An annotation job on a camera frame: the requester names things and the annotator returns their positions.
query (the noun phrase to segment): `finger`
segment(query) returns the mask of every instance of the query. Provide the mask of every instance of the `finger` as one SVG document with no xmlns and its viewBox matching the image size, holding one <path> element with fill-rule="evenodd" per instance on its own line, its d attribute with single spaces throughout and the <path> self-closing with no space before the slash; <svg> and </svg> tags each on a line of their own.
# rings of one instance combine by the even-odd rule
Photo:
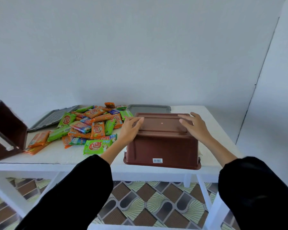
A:
<svg viewBox="0 0 288 230">
<path fill-rule="evenodd" d="M 134 128 L 138 131 L 140 129 L 140 127 L 142 126 L 142 124 L 144 123 L 144 118 L 140 118 L 139 121 L 137 122 L 137 124 L 134 126 Z"/>
<path fill-rule="evenodd" d="M 194 117 L 191 117 L 189 115 L 178 115 L 179 118 L 182 118 L 182 119 L 186 119 L 186 120 L 190 120 L 190 121 L 194 121 Z"/>
<path fill-rule="evenodd" d="M 191 125 L 188 124 L 186 120 L 180 119 L 179 122 L 182 124 L 182 126 L 186 127 L 187 129 L 191 127 Z"/>
<path fill-rule="evenodd" d="M 125 121 L 124 121 L 124 123 L 125 122 L 129 122 L 130 120 L 132 120 L 134 117 L 127 117 L 126 119 L 125 119 Z"/>
<path fill-rule="evenodd" d="M 196 117 L 196 118 L 201 119 L 201 116 L 200 116 L 199 114 L 196 114 L 196 113 L 194 113 L 194 112 L 191 112 L 190 114 L 191 114 L 192 116 Z"/>
<path fill-rule="evenodd" d="M 133 117 L 133 118 L 130 120 L 130 123 L 133 124 L 133 123 L 135 123 L 136 121 L 140 120 L 141 118 L 143 118 L 143 117 Z"/>
</svg>

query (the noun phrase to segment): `forearm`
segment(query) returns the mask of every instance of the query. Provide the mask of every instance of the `forearm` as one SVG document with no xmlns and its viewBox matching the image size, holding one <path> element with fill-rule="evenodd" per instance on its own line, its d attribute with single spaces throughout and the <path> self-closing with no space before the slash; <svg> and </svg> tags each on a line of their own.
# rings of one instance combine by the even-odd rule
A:
<svg viewBox="0 0 288 230">
<path fill-rule="evenodd" d="M 227 148 L 225 148 L 212 136 L 204 140 L 202 143 L 211 151 L 222 167 L 224 167 L 225 164 L 237 159 L 234 154 L 228 151 Z"/>
<path fill-rule="evenodd" d="M 126 146 L 127 143 L 123 139 L 118 139 L 100 157 L 111 165 L 119 152 Z"/>
</svg>

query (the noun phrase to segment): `barcode sticker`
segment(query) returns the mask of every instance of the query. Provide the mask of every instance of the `barcode sticker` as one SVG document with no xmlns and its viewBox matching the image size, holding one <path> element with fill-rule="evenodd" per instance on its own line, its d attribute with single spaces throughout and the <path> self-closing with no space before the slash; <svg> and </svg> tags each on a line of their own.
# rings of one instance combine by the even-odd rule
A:
<svg viewBox="0 0 288 230">
<path fill-rule="evenodd" d="M 153 163 L 163 163 L 162 158 L 153 158 Z"/>
</svg>

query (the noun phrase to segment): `brown plastic box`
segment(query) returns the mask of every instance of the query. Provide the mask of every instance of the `brown plastic box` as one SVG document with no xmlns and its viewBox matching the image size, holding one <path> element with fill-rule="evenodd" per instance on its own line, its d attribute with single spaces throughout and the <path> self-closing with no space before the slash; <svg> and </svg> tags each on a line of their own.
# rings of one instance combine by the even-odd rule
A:
<svg viewBox="0 0 288 230">
<path fill-rule="evenodd" d="M 0 160 L 23 152 L 27 126 L 0 100 Z"/>
<path fill-rule="evenodd" d="M 127 146 L 124 163 L 200 169 L 198 141 L 180 124 L 177 115 L 137 113 L 136 117 L 145 117 L 145 120 L 134 141 Z"/>
</svg>

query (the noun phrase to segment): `snack package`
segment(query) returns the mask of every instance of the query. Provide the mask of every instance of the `snack package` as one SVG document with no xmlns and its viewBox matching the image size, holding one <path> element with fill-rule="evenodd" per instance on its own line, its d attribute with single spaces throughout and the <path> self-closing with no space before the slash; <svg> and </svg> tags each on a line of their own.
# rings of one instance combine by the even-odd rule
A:
<svg viewBox="0 0 288 230">
<path fill-rule="evenodd" d="M 125 105 L 119 105 L 119 106 L 116 106 L 116 109 L 117 109 L 117 110 L 126 110 L 126 109 L 127 109 L 127 106 L 125 106 Z"/>
<path fill-rule="evenodd" d="M 111 115 L 119 114 L 120 112 L 118 110 L 109 110 L 108 111 Z"/>
<path fill-rule="evenodd" d="M 91 139 L 99 139 L 105 135 L 105 124 L 104 122 L 92 123 L 92 134 Z"/>
<path fill-rule="evenodd" d="M 86 139 L 90 139 L 91 138 L 91 133 L 82 133 L 76 129 L 71 129 L 68 133 L 69 136 L 72 136 L 72 137 L 81 137 L 81 138 L 86 138 Z"/>
<path fill-rule="evenodd" d="M 70 136 L 70 135 L 65 135 L 62 137 L 62 141 L 63 141 L 63 144 L 64 144 L 64 148 L 69 148 L 71 147 L 71 145 L 69 145 L 69 143 L 72 141 L 73 137 Z"/>
<path fill-rule="evenodd" d="M 87 118 L 84 114 L 82 113 L 75 113 L 75 115 L 78 117 L 78 118 L 81 118 L 81 119 L 84 119 L 84 118 Z"/>
<path fill-rule="evenodd" d="M 48 146 L 51 142 L 46 142 L 44 145 L 40 145 L 34 148 L 26 148 L 24 150 L 24 153 L 30 154 L 30 155 L 35 155 L 37 154 L 39 151 L 41 151 L 43 148 L 45 148 L 46 146 Z"/>
<path fill-rule="evenodd" d="M 115 108 L 114 102 L 105 102 L 105 106 L 106 106 L 107 108 L 111 108 L 111 109 L 114 109 L 114 108 Z"/>
<path fill-rule="evenodd" d="M 28 145 L 28 148 L 44 145 L 47 142 L 50 131 L 43 131 L 37 133 Z"/>
<path fill-rule="evenodd" d="M 133 117 L 133 115 L 131 114 L 129 110 L 123 110 L 123 111 L 120 111 L 120 113 L 121 113 L 123 121 L 125 121 L 127 117 Z"/>
<path fill-rule="evenodd" d="M 116 120 L 114 129 L 120 128 L 123 125 L 121 114 L 113 115 L 113 118 Z"/>
<path fill-rule="evenodd" d="M 105 136 L 103 138 L 100 138 L 99 140 L 112 140 L 112 142 L 116 141 L 117 140 L 117 134 L 115 135 L 108 135 L 108 136 Z"/>
<path fill-rule="evenodd" d="M 61 119 L 61 121 L 58 124 L 58 128 L 60 127 L 65 127 L 71 124 L 76 118 L 76 115 L 70 114 L 70 113 L 65 113 Z"/>
<path fill-rule="evenodd" d="M 85 143 L 83 154 L 101 154 L 112 145 L 112 140 L 88 140 Z"/>
<path fill-rule="evenodd" d="M 62 136 L 67 135 L 69 131 L 70 131 L 69 126 L 58 128 L 49 134 L 47 141 L 50 142 L 59 139 Z"/>
<path fill-rule="evenodd" d="M 114 129 L 115 123 L 116 123 L 115 119 L 107 120 L 106 126 L 105 126 L 105 134 L 106 135 L 111 135 L 111 133 Z"/>
<path fill-rule="evenodd" d="M 88 110 L 87 112 L 84 113 L 84 115 L 86 117 L 94 119 L 95 117 L 102 115 L 104 112 L 105 112 L 104 110 L 101 110 L 99 108 L 95 108 L 92 110 Z"/>
<path fill-rule="evenodd" d="M 94 119 L 92 119 L 92 123 L 106 121 L 109 119 L 113 119 L 113 115 L 111 115 L 111 114 L 100 115 L 100 116 L 97 116 Z"/>
<path fill-rule="evenodd" d="M 71 128 L 76 129 L 82 133 L 88 133 L 91 131 L 92 127 L 85 123 L 81 123 L 80 121 L 73 122 L 69 125 Z"/>
<path fill-rule="evenodd" d="M 85 119 L 81 119 L 80 122 L 91 126 L 93 121 L 92 119 L 86 117 Z"/>
<path fill-rule="evenodd" d="M 94 106 L 87 106 L 80 109 L 76 109 L 75 112 L 86 112 L 88 109 L 93 109 Z"/>
<path fill-rule="evenodd" d="M 72 145 L 83 145 L 88 139 L 86 138 L 73 138 L 69 143 L 70 146 Z"/>
<path fill-rule="evenodd" d="M 105 106 L 98 106 L 97 108 L 103 110 L 103 111 L 109 111 L 109 110 L 112 110 L 111 108 L 107 108 Z"/>
</svg>

